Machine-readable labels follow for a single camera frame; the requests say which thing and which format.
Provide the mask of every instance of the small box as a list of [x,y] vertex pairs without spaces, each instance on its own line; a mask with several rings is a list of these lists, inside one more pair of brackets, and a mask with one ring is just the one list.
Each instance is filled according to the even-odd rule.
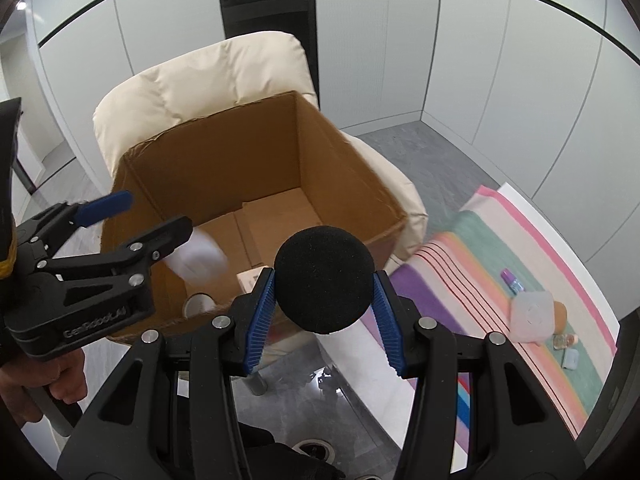
[[240,288],[244,294],[254,290],[255,282],[258,281],[262,270],[266,268],[267,266],[255,267],[255,269],[249,269],[238,274],[238,283],[240,283]]

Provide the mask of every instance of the human hand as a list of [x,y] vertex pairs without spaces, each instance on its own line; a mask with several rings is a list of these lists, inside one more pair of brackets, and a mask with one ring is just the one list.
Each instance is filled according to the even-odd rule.
[[0,368],[0,397],[18,426],[42,419],[42,412],[25,388],[47,385],[55,399],[67,404],[86,397],[84,352],[81,348],[45,363],[23,354]]

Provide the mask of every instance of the small bottle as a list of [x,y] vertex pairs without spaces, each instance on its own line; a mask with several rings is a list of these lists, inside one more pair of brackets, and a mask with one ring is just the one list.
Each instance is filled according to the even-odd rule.
[[524,292],[524,287],[520,280],[509,269],[503,269],[500,273],[501,278],[511,289],[511,291],[517,296],[520,292]]
[[578,336],[575,334],[558,334],[553,338],[553,345],[556,350],[564,350],[573,346],[578,342]]

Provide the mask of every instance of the yellow tape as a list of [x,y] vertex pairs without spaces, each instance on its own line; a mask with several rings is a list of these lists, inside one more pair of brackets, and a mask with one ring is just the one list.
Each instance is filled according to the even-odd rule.
[[12,272],[14,272],[15,265],[15,255],[17,253],[18,247],[18,237],[15,232],[15,222],[12,219],[12,236],[11,236],[11,245],[9,246],[9,255],[7,259],[3,262],[0,262],[0,280],[4,280],[9,277]]

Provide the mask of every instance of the black foam ball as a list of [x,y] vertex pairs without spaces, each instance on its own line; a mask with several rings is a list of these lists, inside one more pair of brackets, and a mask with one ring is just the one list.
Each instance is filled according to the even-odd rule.
[[371,304],[373,258],[343,229],[319,226],[294,234],[280,247],[273,267],[278,304],[309,332],[346,328]]

